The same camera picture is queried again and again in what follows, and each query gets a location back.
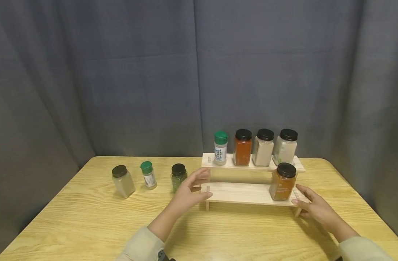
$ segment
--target spice bottle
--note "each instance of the spice bottle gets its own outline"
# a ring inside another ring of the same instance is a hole
[[[215,133],[215,160],[216,165],[222,166],[226,164],[226,147],[227,134],[226,132]]]
[[[116,186],[116,190],[122,197],[127,198],[135,192],[135,185],[132,181],[131,174],[124,165],[113,168],[112,180]]]
[[[144,176],[145,184],[147,189],[153,190],[157,187],[157,181],[154,176],[154,169],[152,168],[152,163],[145,161],[141,163],[142,175]]]
[[[259,129],[254,139],[252,160],[256,166],[268,166],[271,162],[275,138],[274,132],[269,129]]]
[[[173,191],[176,192],[180,184],[187,178],[186,167],[177,163],[171,168],[171,183],[173,184]]]
[[[248,166],[251,158],[252,134],[248,129],[239,129],[235,133],[234,164]]]
[[[298,133],[292,129],[282,129],[276,140],[273,151],[273,161],[276,165],[281,162],[292,164],[298,146]]]
[[[271,174],[270,195],[273,200],[288,200],[296,183],[296,168],[282,162]]]

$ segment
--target wooden shelf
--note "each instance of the wooden shelf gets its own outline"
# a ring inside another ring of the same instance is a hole
[[[209,182],[202,184],[201,192],[210,191],[213,196],[206,201],[206,209],[209,210],[210,202],[238,203],[238,204],[261,204],[267,206],[295,207],[293,199],[309,203],[309,199],[294,187],[289,200],[275,201],[271,198],[270,184],[247,184],[229,182]]]
[[[214,164],[213,163],[214,158],[215,158],[214,153],[204,153],[202,156],[202,167],[235,168],[235,169],[245,169],[245,170],[268,170],[268,171],[274,171],[277,168],[273,159],[271,160],[270,165],[268,167],[260,167],[260,166],[254,165],[254,162],[252,161],[252,156],[251,156],[250,163],[248,166],[239,167],[234,164],[233,154],[231,154],[231,153],[226,154],[226,164],[223,166]],[[301,162],[297,156],[295,156],[293,159],[293,165],[295,166],[298,173],[306,172],[306,170],[304,169],[303,165],[301,164]]]

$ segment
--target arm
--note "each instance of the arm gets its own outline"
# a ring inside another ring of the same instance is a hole
[[[175,193],[166,208],[150,223],[149,226],[138,230],[127,242],[125,249],[116,261],[155,261],[158,252],[163,249],[171,229],[177,219],[185,214],[192,206],[207,200],[211,192],[193,194],[199,191],[196,185],[210,181],[210,171],[202,168],[194,171]]]
[[[342,258],[345,261],[391,261],[390,258],[373,241],[360,237],[360,235],[345,222],[333,208],[312,189],[301,185],[296,187],[303,192],[312,203],[300,200],[292,200],[292,203],[300,207],[301,216],[313,218],[323,228],[334,235],[339,242]]]

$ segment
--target wood grain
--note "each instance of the wood grain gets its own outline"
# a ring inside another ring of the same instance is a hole
[[[150,160],[158,186],[147,190],[139,165]],[[323,159],[301,159],[298,183],[309,186],[362,236],[398,261],[398,238],[369,205]],[[2,260],[114,260],[136,230],[151,222],[172,197],[171,167],[189,173],[201,166],[193,157],[94,157],[0,255]],[[111,180],[126,165],[136,191],[121,198]],[[212,182],[270,183],[271,173],[212,169]],[[169,256],[183,261],[335,260],[336,241],[311,220],[295,218],[291,208],[205,203],[176,223],[167,243]]]
[[[216,165],[213,160],[215,159],[214,153],[204,153],[202,156],[202,167],[213,167],[213,168],[228,168],[228,169],[238,169],[238,170],[258,170],[258,171],[274,171],[277,166],[273,159],[270,161],[270,165],[265,166],[256,166],[254,165],[254,161],[252,161],[252,154],[250,157],[250,163],[248,166],[236,166],[234,164],[234,154],[228,153],[226,154],[226,164],[225,165]],[[306,170],[304,169],[302,163],[300,162],[299,158],[295,156],[293,158],[293,166],[295,166],[297,173],[305,173]]]
[[[308,198],[294,187],[289,200],[273,200],[270,196],[270,184],[210,182],[202,185],[201,192],[210,191],[213,196],[207,201],[237,204],[262,204],[266,206],[296,207],[293,199],[309,202]]]

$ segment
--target finger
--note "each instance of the finger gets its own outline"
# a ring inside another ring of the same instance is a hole
[[[197,204],[199,202],[205,201],[208,198],[210,198],[213,195],[212,192],[202,192],[199,194],[194,194],[193,198],[194,198],[194,203]]]
[[[309,207],[311,206],[311,204],[306,203],[306,202],[303,202],[303,201],[301,201],[301,200],[297,200],[297,199],[293,199],[293,200],[292,200],[292,203],[293,203],[295,206],[298,206],[299,208],[304,209],[304,210],[306,210],[306,211],[309,211]]]
[[[193,171],[193,173],[191,173],[190,176],[188,176],[187,179],[185,180],[186,183],[189,183],[189,184],[193,183],[196,180],[197,176],[199,176],[202,173],[209,173],[209,169],[203,167],[196,171]]]
[[[204,177],[207,178],[210,176],[210,170],[208,168],[201,168],[196,171],[194,171],[190,176],[187,177],[187,179],[183,182],[189,187],[192,186],[193,182],[198,178],[198,177]]]
[[[196,179],[207,179],[210,177],[210,172],[204,172],[196,176]]]
[[[200,191],[201,189],[202,189],[202,187],[192,187],[192,188],[190,188],[190,191],[197,192],[197,191]]]
[[[207,179],[196,179],[196,180],[191,184],[191,186],[196,186],[196,185],[200,185],[200,184],[205,184],[205,183],[208,183],[208,182],[210,182],[210,178],[207,178]]]
[[[301,212],[300,215],[304,218],[311,218],[311,214],[309,214],[308,212]]]
[[[316,198],[317,196],[319,196],[318,194],[316,194],[312,189],[309,189],[308,187],[296,184],[296,187],[298,188],[298,190],[300,190],[301,192],[304,193],[304,195],[309,198],[309,200],[313,201],[314,198]]]

